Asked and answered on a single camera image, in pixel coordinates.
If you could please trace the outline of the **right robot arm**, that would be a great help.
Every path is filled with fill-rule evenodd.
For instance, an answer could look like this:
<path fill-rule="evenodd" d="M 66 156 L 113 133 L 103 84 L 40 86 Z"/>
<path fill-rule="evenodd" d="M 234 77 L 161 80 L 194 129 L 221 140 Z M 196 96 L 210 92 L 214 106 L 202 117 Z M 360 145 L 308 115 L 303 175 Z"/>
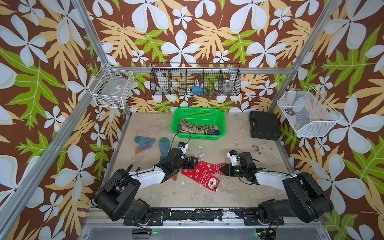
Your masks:
<path fill-rule="evenodd" d="M 220 168 L 228 177 L 244 178 L 248 185 L 260 185 L 285 191 L 287 199 L 268 200 L 258 206 L 256 219 L 263 225 L 283 217 L 296 217 L 304 223 L 319 220 L 334 210 L 334 205 L 323 189 L 306 173 L 288 174 L 258 168 L 251 153 L 230 151 L 231 163 Z"/>

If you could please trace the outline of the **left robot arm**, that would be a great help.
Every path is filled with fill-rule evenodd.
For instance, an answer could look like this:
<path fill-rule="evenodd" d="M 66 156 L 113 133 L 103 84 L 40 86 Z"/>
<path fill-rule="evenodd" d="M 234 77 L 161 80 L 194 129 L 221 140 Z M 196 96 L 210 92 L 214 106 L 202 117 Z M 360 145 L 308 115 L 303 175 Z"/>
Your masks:
<path fill-rule="evenodd" d="M 181 143 L 179 147 L 171 149 L 165 159 L 148 170 L 117 170 L 103 187 L 93 193 L 91 204 L 102 210 L 113 222 L 128 219 L 134 225 L 148 224 L 152 218 L 152 208 L 145 201 L 135 199 L 138 191 L 164 183 L 182 170 L 195 169 L 199 159 L 187 157 L 187 148 L 187 144 Z"/>

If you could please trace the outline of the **brown argyle sock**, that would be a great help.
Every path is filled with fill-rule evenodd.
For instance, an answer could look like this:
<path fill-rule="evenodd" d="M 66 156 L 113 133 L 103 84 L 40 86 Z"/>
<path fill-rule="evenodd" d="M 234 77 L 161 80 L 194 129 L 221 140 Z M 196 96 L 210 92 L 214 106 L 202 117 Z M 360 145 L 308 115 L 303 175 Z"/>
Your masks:
<path fill-rule="evenodd" d="M 201 125 L 195 125 L 189 122 L 186 119 L 183 119 L 179 122 L 177 126 L 178 132 L 180 131 L 187 131 L 191 134 L 205 134 L 205 131 L 211 130 L 210 126 L 201 126 Z"/>

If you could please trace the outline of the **red christmas sock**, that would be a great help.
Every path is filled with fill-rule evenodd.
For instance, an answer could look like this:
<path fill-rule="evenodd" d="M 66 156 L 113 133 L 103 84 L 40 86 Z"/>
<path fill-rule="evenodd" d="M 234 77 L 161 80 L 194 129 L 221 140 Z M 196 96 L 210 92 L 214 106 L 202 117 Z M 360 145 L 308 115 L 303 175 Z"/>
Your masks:
<path fill-rule="evenodd" d="M 197 163 L 196 168 L 202 171 L 202 173 L 208 173 L 213 175 L 224 175 L 224 173 L 221 171 L 221 168 L 224 167 L 226 164 L 211 164 L 206 162 L 199 162 Z"/>
<path fill-rule="evenodd" d="M 220 184 L 220 180 L 215 177 L 215 175 L 202 173 L 198 168 L 194 170 L 182 170 L 181 173 L 213 192 L 217 191 Z"/>

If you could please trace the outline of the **cream purple striped sock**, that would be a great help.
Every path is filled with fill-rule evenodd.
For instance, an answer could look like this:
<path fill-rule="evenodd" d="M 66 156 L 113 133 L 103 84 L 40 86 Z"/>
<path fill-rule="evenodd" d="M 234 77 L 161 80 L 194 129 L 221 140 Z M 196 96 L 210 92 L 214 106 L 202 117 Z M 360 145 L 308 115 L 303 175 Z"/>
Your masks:
<path fill-rule="evenodd" d="M 204 135 L 210 135 L 210 136 L 219 136 L 221 134 L 218 126 L 210 126 L 211 130 L 205 131 Z"/>

